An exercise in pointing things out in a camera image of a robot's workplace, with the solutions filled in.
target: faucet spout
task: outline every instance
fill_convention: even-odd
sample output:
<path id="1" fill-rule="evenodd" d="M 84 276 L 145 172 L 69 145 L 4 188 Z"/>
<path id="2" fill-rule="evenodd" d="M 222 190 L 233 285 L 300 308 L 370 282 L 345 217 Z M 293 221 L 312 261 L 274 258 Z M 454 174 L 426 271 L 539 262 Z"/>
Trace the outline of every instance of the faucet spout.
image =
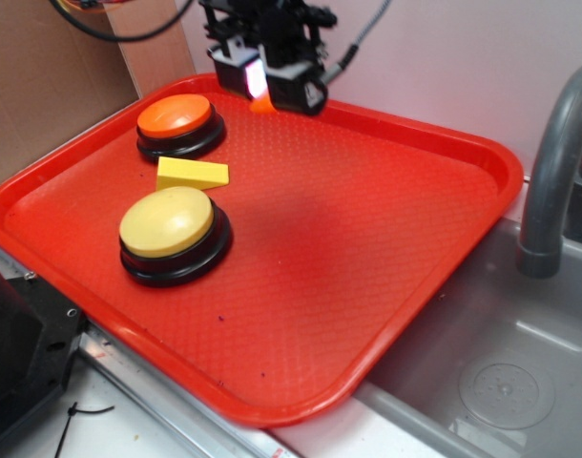
<path id="1" fill-rule="evenodd" d="M 565 222 L 565 236 L 582 241 L 582 67 L 556 101 L 532 169 L 516 250 L 520 272 L 537 279 L 558 272 Z"/>

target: sink basin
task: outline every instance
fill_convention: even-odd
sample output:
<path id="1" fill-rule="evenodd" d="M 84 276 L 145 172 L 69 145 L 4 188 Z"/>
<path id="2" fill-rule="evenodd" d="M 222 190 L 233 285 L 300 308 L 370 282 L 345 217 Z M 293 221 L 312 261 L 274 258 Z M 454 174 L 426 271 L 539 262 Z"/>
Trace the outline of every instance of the sink basin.
<path id="1" fill-rule="evenodd" d="M 502 219 L 367 377 L 375 409 L 424 418 L 452 456 L 582 456 L 582 245 L 533 280 L 518 232 Z"/>

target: white wall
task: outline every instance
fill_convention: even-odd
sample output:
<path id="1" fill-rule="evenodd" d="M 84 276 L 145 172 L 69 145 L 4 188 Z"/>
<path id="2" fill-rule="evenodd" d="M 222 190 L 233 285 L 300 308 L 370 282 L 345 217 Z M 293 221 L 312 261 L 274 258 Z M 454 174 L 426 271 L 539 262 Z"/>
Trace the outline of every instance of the white wall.
<path id="1" fill-rule="evenodd" d="M 330 65 L 381 0 L 306 3 L 338 15 L 323 33 Z M 214 69 L 205 22 L 197 2 L 183 18 L 199 73 Z M 330 96 L 494 139 L 529 174 L 555 99 L 581 65 L 582 0 L 393 0 Z"/>

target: sink drain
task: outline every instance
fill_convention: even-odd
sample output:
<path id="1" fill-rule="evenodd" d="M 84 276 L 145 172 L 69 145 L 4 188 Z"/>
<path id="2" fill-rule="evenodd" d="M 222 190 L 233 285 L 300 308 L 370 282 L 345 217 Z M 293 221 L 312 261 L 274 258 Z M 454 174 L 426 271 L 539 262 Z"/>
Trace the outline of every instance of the sink drain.
<path id="1" fill-rule="evenodd" d="M 543 371 L 505 356 L 469 364 L 460 380 L 465 407 L 479 420 L 502 429 L 532 427 L 554 404 L 554 387 Z"/>

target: yellow wedge block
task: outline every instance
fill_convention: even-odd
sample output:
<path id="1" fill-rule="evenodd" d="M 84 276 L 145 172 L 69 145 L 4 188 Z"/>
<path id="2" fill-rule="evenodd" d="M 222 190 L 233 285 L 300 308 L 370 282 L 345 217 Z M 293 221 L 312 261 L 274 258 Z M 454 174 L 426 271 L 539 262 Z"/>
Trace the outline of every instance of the yellow wedge block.
<path id="1" fill-rule="evenodd" d="M 210 189 L 225 186 L 230 182 L 227 164 L 216 164 L 201 160 L 160 157 L 157 164 L 157 190 L 174 186 L 190 186 Z"/>

